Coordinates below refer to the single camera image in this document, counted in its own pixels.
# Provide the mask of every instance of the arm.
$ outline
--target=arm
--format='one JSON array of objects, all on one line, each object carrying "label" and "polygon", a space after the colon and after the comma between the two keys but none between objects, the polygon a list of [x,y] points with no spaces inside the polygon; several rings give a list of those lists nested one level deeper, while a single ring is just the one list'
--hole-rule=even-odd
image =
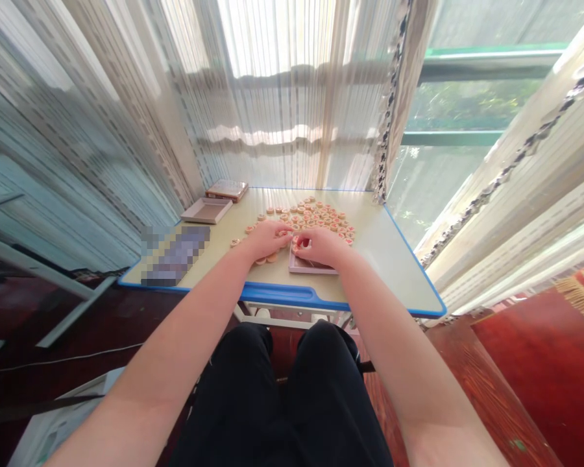
[{"label": "arm", "polygon": [[411,465],[506,466],[465,393],[372,267],[325,229],[299,257],[337,269],[372,363],[391,397]]},{"label": "arm", "polygon": [[98,408],[50,458],[55,466],[154,466],[240,297],[256,259],[290,230],[261,222],[164,319]]}]

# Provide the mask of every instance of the curtain trim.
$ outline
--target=curtain trim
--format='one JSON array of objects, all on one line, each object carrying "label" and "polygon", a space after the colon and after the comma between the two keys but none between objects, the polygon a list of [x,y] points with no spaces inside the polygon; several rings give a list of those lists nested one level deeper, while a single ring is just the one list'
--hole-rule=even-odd
[{"label": "curtain trim", "polygon": [[517,150],[517,157],[513,162],[503,169],[492,181],[491,183],[483,189],[480,194],[474,198],[467,207],[467,209],[461,214],[456,222],[449,226],[440,236],[439,240],[435,242],[432,246],[430,252],[422,256],[421,264],[424,269],[427,269],[441,251],[446,247],[446,245],[458,234],[458,231],[466,225],[481,208],[488,204],[491,200],[491,196],[501,185],[504,185],[510,180],[512,171],[519,166],[519,164],[529,156],[533,156],[537,153],[541,141],[548,138],[552,133],[552,128],[558,123],[566,111],[577,101],[584,99],[584,76],[578,79],[576,85],[565,95],[562,103],[559,105],[558,109],[554,112],[554,116],[550,118],[546,123],[541,125],[539,129]]},{"label": "curtain trim", "polygon": [[375,204],[385,204],[387,202],[387,155],[389,154],[389,132],[393,117],[396,110],[396,96],[399,92],[400,70],[402,65],[402,56],[407,35],[407,26],[409,14],[411,13],[411,2],[407,0],[406,13],[400,22],[398,32],[392,40],[392,46],[389,52],[393,53],[391,62],[389,83],[387,92],[383,95],[381,101],[382,113],[381,123],[379,125],[379,139],[377,148],[374,153],[374,167],[371,174],[371,187],[374,191],[372,202]]}]

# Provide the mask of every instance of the person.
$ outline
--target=person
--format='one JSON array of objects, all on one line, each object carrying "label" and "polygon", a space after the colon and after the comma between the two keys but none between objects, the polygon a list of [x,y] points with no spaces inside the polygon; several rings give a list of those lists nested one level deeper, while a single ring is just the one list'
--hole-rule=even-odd
[{"label": "person", "polygon": [[[173,467],[393,465],[357,349],[342,329],[318,322],[304,334],[285,391],[274,379],[265,326],[242,323],[221,339],[251,266],[290,242],[282,230],[290,228],[261,222],[220,259],[48,467],[155,466],[198,380]],[[372,267],[328,230],[300,236],[311,246],[299,257],[339,273],[410,465],[507,465],[441,356]]]}]

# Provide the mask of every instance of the curtain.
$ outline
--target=curtain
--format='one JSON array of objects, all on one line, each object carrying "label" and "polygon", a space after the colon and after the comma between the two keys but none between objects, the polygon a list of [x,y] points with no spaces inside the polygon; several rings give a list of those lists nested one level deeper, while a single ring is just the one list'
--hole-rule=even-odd
[{"label": "curtain", "polygon": [[379,0],[0,0],[0,237],[114,270],[219,178],[364,190]]},{"label": "curtain", "polygon": [[[553,275],[582,259],[582,83],[584,27],[417,247],[419,257],[433,259],[427,273],[450,313],[497,303],[527,288],[535,276],[540,281],[541,274]],[[524,144],[541,132],[546,138],[524,158]],[[511,164],[517,168],[506,171]],[[494,184],[499,188],[485,197]],[[488,204],[474,206],[474,199]],[[466,223],[463,216],[469,217]],[[433,256],[437,245],[440,252]]]}]

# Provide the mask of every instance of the rug fringe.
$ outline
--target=rug fringe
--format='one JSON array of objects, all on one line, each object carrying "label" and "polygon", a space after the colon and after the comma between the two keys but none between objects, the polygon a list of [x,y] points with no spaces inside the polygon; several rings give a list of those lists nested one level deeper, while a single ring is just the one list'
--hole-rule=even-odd
[{"label": "rug fringe", "polygon": [[584,286],[573,277],[561,279],[555,288],[584,316]]}]

